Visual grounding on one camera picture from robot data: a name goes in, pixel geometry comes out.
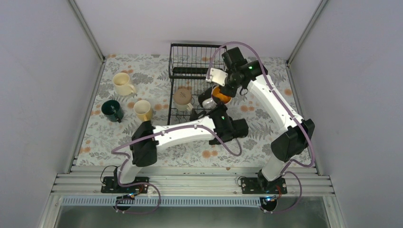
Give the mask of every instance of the black mounting bracket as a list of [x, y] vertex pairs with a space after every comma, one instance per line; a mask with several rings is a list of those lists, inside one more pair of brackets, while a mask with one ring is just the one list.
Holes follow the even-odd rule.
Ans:
[[[115, 177], [104, 177], [104, 185], [101, 187], [101, 193], [122, 193], [122, 194], [131, 194], [139, 191], [140, 185], [135, 185], [132, 187], [120, 187], [117, 184], [117, 179]], [[136, 177], [136, 179], [132, 183], [139, 182], [147, 182], [148, 177]], [[147, 193], [148, 186], [143, 186], [142, 194]]]
[[240, 179], [240, 186], [242, 188], [242, 194], [280, 194], [278, 188], [281, 191], [281, 194], [287, 194], [287, 185], [286, 180], [282, 177], [276, 179], [276, 183], [273, 184], [270, 188], [263, 189], [261, 184], [258, 181], [258, 178], [253, 177], [242, 177]]

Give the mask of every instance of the gray wall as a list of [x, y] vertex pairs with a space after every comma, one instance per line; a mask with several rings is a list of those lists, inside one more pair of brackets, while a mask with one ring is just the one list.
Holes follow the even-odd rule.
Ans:
[[331, 0], [292, 73], [347, 225], [403, 227], [403, 2]]
[[171, 42], [241, 41], [262, 56], [288, 58], [320, 0], [76, 2], [104, 54], [169, 54]]
[[0, 221], [32, 228], [72, 156], [100, 62], [66, 0], [0, 3]]

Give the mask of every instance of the floral tablecloth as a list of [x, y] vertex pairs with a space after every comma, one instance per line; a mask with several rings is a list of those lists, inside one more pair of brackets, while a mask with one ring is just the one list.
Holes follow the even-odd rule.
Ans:
[[[167, 55], [108, 57], [76, 165], [120, 165], [123, 162], [125, 158], [112, 155], [111, 150], [129, 142], [141, 123], [133, 111], [134, 104], [139, 100], [151, 103], [153, 125], [167, 124], [171, 92], [168, 60]], [[269, 57], [263, 57], [262, 61], [276, 87], [296, 110], [285, 61]], [[132, 77], [137, 94], [120, 96], [114, 92], [112, 77], [119, 72], [127, 72]], [[101, 105], [110, 99], [119, 101], [123, 107], [125, 115], [121, 123], [112, 123], [101, 113]], [[243, 149], [240, 157], [231, 156], [221, 145], [197, 141], [158, 151], [158, 161], [154, 166], [262, 167], [271, 153], [270, 143], [279, 136], [277, 125], [251, 93], [233, 98], [227, 114], [234, 120], [245, 118], [249, 125], [249, 135], [239, 139]], [[235, 153], [239, 151], [234, 140], [227, 144]], [[130, 149], [124, 148], [121, 151], [130, 152]], [[308, 164], [310, 157], [307, 150], [297, 160]]]

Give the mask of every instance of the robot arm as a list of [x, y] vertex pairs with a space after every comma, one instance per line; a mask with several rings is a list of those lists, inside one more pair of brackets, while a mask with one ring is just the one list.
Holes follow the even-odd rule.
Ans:
[[220, 144], [212, 133], [223, 142], [246, 137], [249, 131], [245, 119], [233, 120], [226, 111], [226, 106], [219, 105], [203, 118], [169, 126], [152, 126], [150, 121], [143, 122], [132, 136], [132, 140], [144, 136], [155, 137], [130, 146], [132, 153], [128, 164], [122, 169], [120, 182], [133, 182], [142, 167], [156, 163], [157, 150], [198, 140], [209, 140], [210, 145]]
[[[207, 81], [217, 83], [220, 86], [220, 92], [231, 97], [236, 95], [239, 87], [242, 87], [240, 93], [243, 90], [251, 91], [279, 125], [279, 133], [281, 135], [272, 142], [272, 154], [269, 157], [269, 161], [258, 173], [258, 180], [262, 190], [271, 189], [276, 184], [276, 181], [280, 179], [281, 172], [288, 161], [300, 154], [307, 147], [307, 141], [301, 129], [297, 127], [294, 119], [274, 96], [273, 91], [279, 95], [280, 99], [286, 104], [286, 107], [291, 110], [294, 118], [301, 123], [309, 138], [312, 137], [315, 125], [310, 119], [303, 120], [289, 106], [275, 88], [270, 77], [268, 79], [272, 89], [269, 88], [259, 67], [259, 62], [252, 61], [248, 63], [237, 47], [228, 50], [222, 56], [229, 70], [224, 72], [220, 69], [212, 68]], [[157, 149], [196, 140], [209, 140], [209, 144], [219, 144], [211, 132], [197, 128], [197, 125], [202, 125], [211, 132], [215, 132], [224, 142], [228, 142], [233, 138], [246, 137], [248, 134], [248, 126], [245, 119], [233, 121], [226, 114], [226, 107], [223, 105], [219, 105], [207, 116], [188, 123], [152, 127], [150, 121], [143, 122], [133, 135], [132, 140], [156, 133], [162, 134], [130, 146], [132, 157], [129, 165], [126, 165], [122, 170], [120, 175], [121, 182], [132, 182], [141, 167], [154, 164], [157, 161]], [[194, 128], [187, 127], [186, 129], [165, 133], [168, 129], [178, 126], [194, 126]]]

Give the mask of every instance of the mug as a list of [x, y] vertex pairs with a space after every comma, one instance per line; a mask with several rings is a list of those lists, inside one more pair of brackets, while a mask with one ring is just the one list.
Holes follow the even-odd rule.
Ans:
[[185, 88], [178, 89], [173, 94], [173, 105], [178, 109], [178, 111], [191, 111], [193, 109], [192, 93]]
[[141, 121], [149, 121], [153, 117], [153, 110], [151, 109], [151, 104], [146, 100], [136, 102], [136, 104], [133, 107], [133, 110]]
[[102, 104], [102, 113], [112, 122], [122, 122], [123, 110], [120, 107], [119, 102], [115, 100], [109, 100]]
[[228, 104], [232, 100], [232, 97], [226, 96], [222, 93], [220, 93], [220, 88], [218, 85], [213, 86], [211, 90], [211, 97], [207, 98], [202, 102], [202, 106], [205, 109], [211, 109], [214, 108], [218, 102], [223, 102], [225, 105]]
[[112, 78], [115, 91], [117, 94], [126, 96], [131, 93], [136, 93], [136, 88], [133, 85], [133, 81], [127, 73], [118, 73]]

